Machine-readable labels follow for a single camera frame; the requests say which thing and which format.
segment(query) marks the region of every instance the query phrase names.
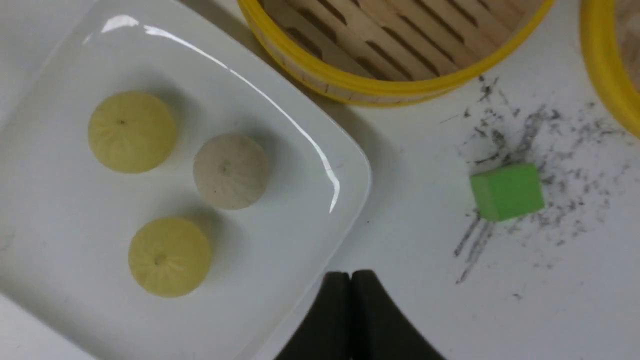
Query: green cube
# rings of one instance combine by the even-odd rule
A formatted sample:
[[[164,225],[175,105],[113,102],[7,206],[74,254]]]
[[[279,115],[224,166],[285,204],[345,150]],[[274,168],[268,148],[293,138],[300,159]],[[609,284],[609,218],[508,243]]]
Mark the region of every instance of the green cube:
[[[533,164],[517,164],[471,177],[471,188],[480,216],[504,221],[545,207],[538,170]]]

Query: bamboo steamer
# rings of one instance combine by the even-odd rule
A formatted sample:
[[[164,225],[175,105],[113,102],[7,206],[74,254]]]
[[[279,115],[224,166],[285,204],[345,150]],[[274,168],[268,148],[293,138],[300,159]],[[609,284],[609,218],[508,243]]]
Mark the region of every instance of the bamboo steamer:
[[[294,78],[338,101],[399,106],[442,95],[513,52],[553,0],[238,0]]]
[[[596,92],[640,137],[640,0],[583,0],[580,30]]]

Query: white table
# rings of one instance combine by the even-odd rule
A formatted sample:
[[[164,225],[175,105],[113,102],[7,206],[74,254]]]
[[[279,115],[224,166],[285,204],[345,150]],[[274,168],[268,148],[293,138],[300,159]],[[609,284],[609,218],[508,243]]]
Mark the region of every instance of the white table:
[[[234,0],[200,1],[185,0],[264,57]],[[88,5],[0,4],[0,114]],[[330,269],[374,269],[450,359],[638,358],[640,141],[591,88],[578,13],[578,0],[558,0],[482,81],[431,102],[375,110],[310,95],[374,171],[371,198]],[[548,208],[521,221],[480,222],[455,256],[475,220],[468,175],[505,158],[539,166]],[[42,335],[48,330],[7,301],[0,315],[12,319],[0,333],[22,334],[0,336],[2,358],[35,359],[49,348],[88,358],[53,332]]]

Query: square plate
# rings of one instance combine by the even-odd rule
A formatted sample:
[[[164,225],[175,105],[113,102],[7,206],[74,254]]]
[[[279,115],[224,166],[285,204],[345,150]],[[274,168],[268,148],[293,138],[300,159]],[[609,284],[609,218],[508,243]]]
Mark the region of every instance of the square plate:
[[[125,90],[157,95],[179,123],[168,161],[139,175],[104,168],[87,143],[93,109]],[[193,158],[229,132],[260,142],[273,175],[252,207],[215,211],[196,194]],[[104,359],[249,359],[278,348],[274,331],[294,332],[291,316],[304,311],[292,310],[371,187],[364,154],[333,120],[168,0],[97,2],[0,132],[0,168],[0,288]],[[127,264],[133,234],[164,216],[215,237],[205,282],[177,299],[146,293]]]

